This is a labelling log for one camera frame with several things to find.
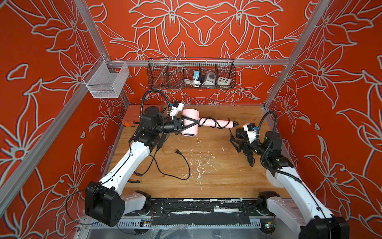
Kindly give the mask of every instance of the robotic arm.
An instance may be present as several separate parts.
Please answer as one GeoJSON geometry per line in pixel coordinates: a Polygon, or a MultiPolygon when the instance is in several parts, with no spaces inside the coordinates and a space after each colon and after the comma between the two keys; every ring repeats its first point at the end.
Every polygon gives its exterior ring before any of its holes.
{"type": "MultiPolygon", "coordinates": [[[[277,122],[277,115],[274,115],[275,122],[277,122]]],[[[256,127],[254,123],[246,124],[243,128],[236,130],[236,137],[239,139],[231,136],[230,141],[238,152],[244,151],[251,165],[250,158],[252,159],[253,153],[261,155],[261,164],[285,187],[301,214],[288,206],[275,192],[259,194],[256,202],[257,211],[262,215],[270,213],[277,215],[298,235],[299,239],[349,238],[350,228],[346,220],[343,217],[334,216],[317,199],[302,181],[294,165],[281,154],[282,139],[280,134],[275,132],[275,127],[272,132],[265,134],[263,143],[260,143],[259,131],[260,127],[256,127]]]]}
{"type": "Polygon", "coordinates": [[[141,116],[142,128],[134,137],[134,142],[123,158],[115,167],[106,174],[98,183],[90,182],[85,191],[85,213],[100,222],[113,227],[124,214],[132,211],[146,214],[150,210],[151,196],[147,193],[136,191],[121,198],[129,178],[138,165],[158,145],[163,144],[162,139],[168,133],[181,133],[185,136],[196,136],[198,127],[202,125],[217,128],[237,127],[234,121],[215,120],[213,118],[199,118],[199,112],[194,109],[183,111],[177,118],[178,112],[183,110],[183,104],[175,102],[171,106],[170,120],[165,120],[163,114],[155,106],[146,108],[141,116]]]}

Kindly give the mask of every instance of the white robotic arm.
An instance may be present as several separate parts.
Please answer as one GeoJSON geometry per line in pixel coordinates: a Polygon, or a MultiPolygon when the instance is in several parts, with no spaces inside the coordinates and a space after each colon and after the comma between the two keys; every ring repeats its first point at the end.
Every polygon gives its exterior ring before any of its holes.
{"type": "Polygon", "coordinates": [[[112,227],[118,223],[124,214],[132,211],[148,212],[151,203],[149,194],[136,191],[123,198],[121,198],[121,194],[138,165],[157,145],[161,147],[163,144],[163,141],[159,140],[159,134],[162,133],[162,139],[165,139],[165,135],[168,133],[175,132],[175,134],[179,134],[184,130],[191,129],[190,132],[195,136],[197,128],[203,124],[217,128],[238,126],[237,122],[215,120],[210,117],[199,118],[199,112],[194,109],[188,109],[188,114],[183,114],[181,118],[177,118],[176,115],[183,110],[183,106],[182,103],[178,102],[172,104],[170,109],[171,120],[165,120],[157,107],[146,108],[141,116],[140,126],[142,128],[138,128],[130,149],[98,183],[89,183],[85,191],[86,215],[112,227]],[[194,117],[190,112],[197,114],[197,116],[194,117]]]}

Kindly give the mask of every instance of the black joint motor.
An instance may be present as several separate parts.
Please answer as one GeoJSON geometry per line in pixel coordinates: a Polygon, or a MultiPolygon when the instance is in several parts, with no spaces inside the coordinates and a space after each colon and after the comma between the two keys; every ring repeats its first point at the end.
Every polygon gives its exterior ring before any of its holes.
{"type": "Polygon", "coordinates": [[[85,190],[85,214],[108,225],[115,226],[125,212],[125,202],[114,188],[90,182],[85,190]]]}

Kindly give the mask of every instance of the red floral wallpaper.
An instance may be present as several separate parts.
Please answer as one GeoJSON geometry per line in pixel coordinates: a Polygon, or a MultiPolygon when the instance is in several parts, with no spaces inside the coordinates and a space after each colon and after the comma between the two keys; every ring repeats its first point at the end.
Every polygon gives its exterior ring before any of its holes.
{"type": "MultiPolygon", "coordinates": [[[[73,0],[0,3],[0,186],[71,98],[98,51],[73,0]]],[[[97,180],[120,128],[120,99],[87,94],[0,219],[1,238],[58,238],[77,229],[64,198],[97,180]]],[[[69,203],[74,218],[83,196],[69,203]]]]}
{"type": "MultiPolygon", "coordinates": [[[[0,219],[1,237],[74,236],[78,224],[69,219],[65,199],[101,178],[125,111],[120,99],[87,93],[0,219]]],[[[68,209],[72,218],[81,218],[84,192],[69,199],[68,209]]]]}
{"type": "MultiPolygon", "coordinates": [[[[114,60],[189,56],[235,59],[286,59],[317,0],[86,0],[106,48],[114,60]]],[[[281,66],[237,68],[230,90],[166,91],[189,104],[260,104],[281,66]]],[[[147,89],[145,67],[131,67],[125,91],[140,103],[147,89]]],[[[158,104],[155,94],[149,104],[158,104]]]]}
{"type": "Polygon", "coordinates": [[[297,169],[351,238],[382,237],[382,3],[331,1],[274,99],[297,169]]]}
{"type": "Polygon", "coordinates": [[[6,1],[0,6],[0,108],[6,115],[0,120],[1,186],[99,54],[72,0],[6,1]]]}

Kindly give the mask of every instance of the wooden tabletop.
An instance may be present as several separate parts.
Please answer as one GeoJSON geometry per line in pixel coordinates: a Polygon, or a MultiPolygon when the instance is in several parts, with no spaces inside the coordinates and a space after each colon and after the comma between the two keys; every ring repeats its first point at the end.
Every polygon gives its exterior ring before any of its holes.
{"type": "MultiPolygon", "coordinates": [[[[237,121],[239,127],[246,123],[258,125],[263,116],[260,106],[185,106],[185,109],[189,108],[199,110],[200,117],[211,116],[223,120],[230,118],[237,121]]],[[[109,170],[129,149],[128,140],[135,129],[126,127],[123,130],[109,170]]],[[[264,121],[260,131],[261,141],[264,140],[267,131],[269,127],[264,121]]],[[[179,180],[162,175],[154,162],[142,177],[131,177],[140,180],[141,183],[127,183],[122,196],[141,190],[154,198],[257,198],[258,193],[263,191],[275,191],[281,197],[290,197],[284,188],[276,188],[268,182],[265,169],[260,164],[260,156],[254,154],[255,165],[251,167],[247,157],[243,153],[238,153],[229,139],[228,129],[210,127],[200,127],[197,137],[170,134],[155,156],[159,168],[166,174],[187,178],[187,164],[182,156],[175,153],[179,149],[189,162],[190,178],[179,180]]],[[[143,173],[151,160],[151,157],[147,157],[136,171],[143,173]]]]}

